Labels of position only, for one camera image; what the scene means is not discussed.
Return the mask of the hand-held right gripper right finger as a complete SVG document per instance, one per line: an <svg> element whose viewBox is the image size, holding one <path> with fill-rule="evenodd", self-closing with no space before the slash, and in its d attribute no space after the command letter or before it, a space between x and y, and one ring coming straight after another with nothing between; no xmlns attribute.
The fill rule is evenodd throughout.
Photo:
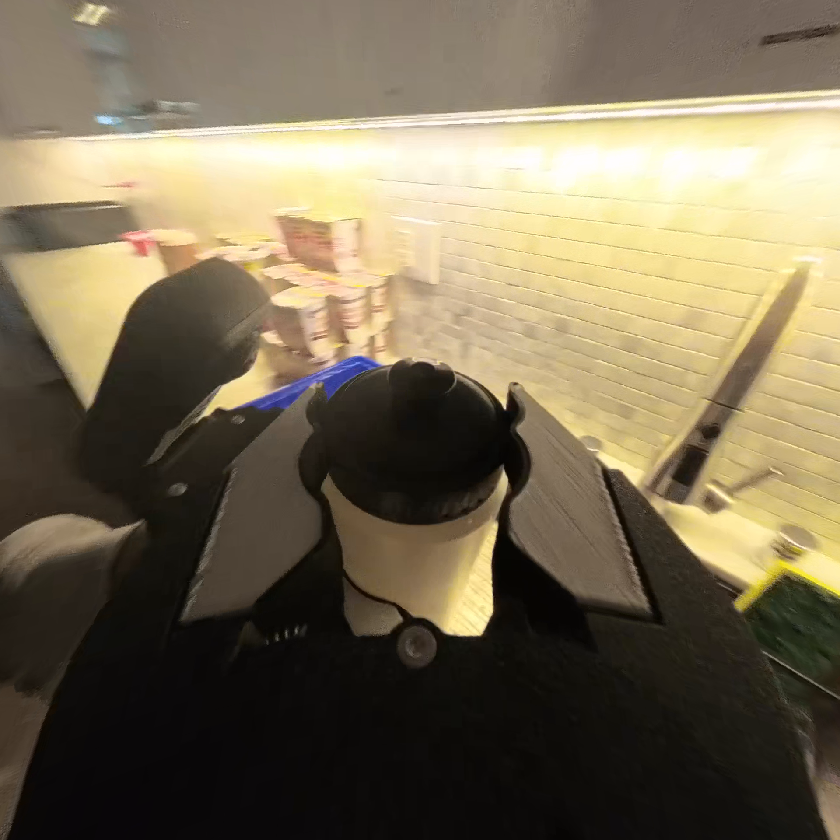
<svg viewBox="0 0 840 840"><path fill-rule="evenodd" d="M523 385L508 388L511 421L496 583L531 621L589 614L658 620L605 469Z"/></svg>

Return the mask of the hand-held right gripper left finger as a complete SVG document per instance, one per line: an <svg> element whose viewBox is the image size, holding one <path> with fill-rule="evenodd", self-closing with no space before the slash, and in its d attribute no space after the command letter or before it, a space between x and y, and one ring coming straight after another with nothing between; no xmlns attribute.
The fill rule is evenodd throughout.
<svg viewBox="0 0 840 840"><path fill-rule="evenodd" d="M234 458L179 623L335 618L335 548L320 492L326 469L312 440L326 404L323 386L309 387Z"/></svg>

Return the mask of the white plastic bottle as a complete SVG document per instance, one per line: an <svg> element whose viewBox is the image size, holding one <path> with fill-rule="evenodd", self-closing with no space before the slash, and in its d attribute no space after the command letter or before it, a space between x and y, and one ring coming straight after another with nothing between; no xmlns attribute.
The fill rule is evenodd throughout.
<svg viewBox="0 0 840 840"><path fill-rule="evenodd" d="M345 585L346 615L357 634L388 633L388 620L373 617L380 604L401 607L450 634L479 634L487 624L492 595L488 583L469 601L475 570L489 567L490 543L508 489L500 477L493 494L466 516L428 525L382 520L357 508L325 479L322 490L337 529Z"/></svg>

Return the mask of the steel faucet handle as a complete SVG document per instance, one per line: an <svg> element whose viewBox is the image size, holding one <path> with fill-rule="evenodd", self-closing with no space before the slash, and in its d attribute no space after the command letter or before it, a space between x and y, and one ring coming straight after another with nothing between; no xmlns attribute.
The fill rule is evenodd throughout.
<svg viewBox="0 0 840 840"><path fill-rule="evenodd" d="M713 479L708 482L700 496L699 508L709 515L715 515L732 507L747 490L755 489L766 482L784 476L783 471L773 466L766 466L731 484Z"/></svg>

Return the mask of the brown paper cup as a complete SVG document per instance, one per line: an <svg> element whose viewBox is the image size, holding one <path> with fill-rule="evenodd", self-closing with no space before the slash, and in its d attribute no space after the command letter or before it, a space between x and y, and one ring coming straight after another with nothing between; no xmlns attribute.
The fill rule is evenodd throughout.
<svg viewBox="0 0 840 840"><path fill-rule="evenodd" d="M169 228L156 228L150 233L168 277L187 270L199 262L200 243L193 233Z"/></svg>

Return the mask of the stack of instant noodle cups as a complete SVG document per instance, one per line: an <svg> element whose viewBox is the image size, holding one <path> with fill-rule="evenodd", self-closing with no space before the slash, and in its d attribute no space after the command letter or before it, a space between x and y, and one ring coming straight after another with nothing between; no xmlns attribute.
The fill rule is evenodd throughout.
<svg viewBox="0 0 840 840"><path fill-rule="evenodd" d="M198 255L236 264L269 298L260 346L277 376L315 372L392 350L392 277L366 268L364 225L355 216L282 207L267 234L218 233Z"/></svg>

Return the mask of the blue plastic bin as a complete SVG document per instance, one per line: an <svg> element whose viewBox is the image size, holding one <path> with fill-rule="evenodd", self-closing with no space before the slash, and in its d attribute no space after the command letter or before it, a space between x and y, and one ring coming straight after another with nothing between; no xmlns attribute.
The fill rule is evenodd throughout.
<svg viewBox="0 0 840 840"><path fill-rule="evenodd" d="M238 410L253 407L260 411L284 411L288 409L305 391L315 385L322 385L328 398L341 386L358 375L374 371L383 365L363 355L354 355L346 360L332 364L316 373L309 374L288 385L262 395L238 406Z"/></svg>

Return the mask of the black countertop appliance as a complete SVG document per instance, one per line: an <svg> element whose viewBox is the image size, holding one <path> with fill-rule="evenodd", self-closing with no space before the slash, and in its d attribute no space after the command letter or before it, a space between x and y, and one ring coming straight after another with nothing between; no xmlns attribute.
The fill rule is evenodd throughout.
<svg viewBox="0 0 840 840"><path fill-rule="evenodd" d="M11 206L1 221L2 246L15 253L110 245L138 229L132 208L115 201Z"/></svg>

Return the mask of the steel gooseneck faucet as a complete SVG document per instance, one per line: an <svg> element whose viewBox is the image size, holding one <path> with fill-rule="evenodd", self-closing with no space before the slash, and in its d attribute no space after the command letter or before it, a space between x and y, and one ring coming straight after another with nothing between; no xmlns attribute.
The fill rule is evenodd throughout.
<svg viewBox="0 0 840 840"><path fill-rule="evenodd" d="M783 341L792 335L822 273L821 260L800 258L767 293L708 394L647 467L639 483L647 498L675 505L699 506L704 501L727 433L737 425Z"/></svg>

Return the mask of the yellow green sponge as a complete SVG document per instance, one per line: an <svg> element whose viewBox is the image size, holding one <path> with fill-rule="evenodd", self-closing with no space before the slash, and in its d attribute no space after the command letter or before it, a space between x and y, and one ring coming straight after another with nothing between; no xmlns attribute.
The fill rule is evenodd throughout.
<svg viewBox="0 0 840 840"><path fill-rule="evenodd" d="M804 703L813 696L838 702L838 590L775 562L733 603L770 663L785 695Z"/></svg>

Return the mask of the under-cabinet light strip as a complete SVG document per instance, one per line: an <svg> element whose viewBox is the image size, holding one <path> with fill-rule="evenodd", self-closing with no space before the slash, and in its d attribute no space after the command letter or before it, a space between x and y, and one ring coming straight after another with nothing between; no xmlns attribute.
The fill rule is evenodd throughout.
<svg viewBox="0 0 840 840"><path fill-rule="evenodd" d="M140 133L68 136L68 141L109 142L163 138L211 138L250 134L332 133L341 131L413 130L542 125L641 119L680 119L776 112L836 111L839 90L793 91L729 97L627 101L585 106L516 108L469 112L392 115L300 122L271 122L208 128L159 129Z"/></svg>

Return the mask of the white wall outlet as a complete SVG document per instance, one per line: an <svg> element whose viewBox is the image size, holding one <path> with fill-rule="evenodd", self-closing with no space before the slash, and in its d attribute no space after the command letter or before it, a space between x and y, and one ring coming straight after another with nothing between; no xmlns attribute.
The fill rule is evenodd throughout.
<svg viewBox="0 0 840 840"><path fill-rule="evenodd" d="M441 223L407 216L392 216L392 221L397 274L420 284L438 285Z"/></svg>

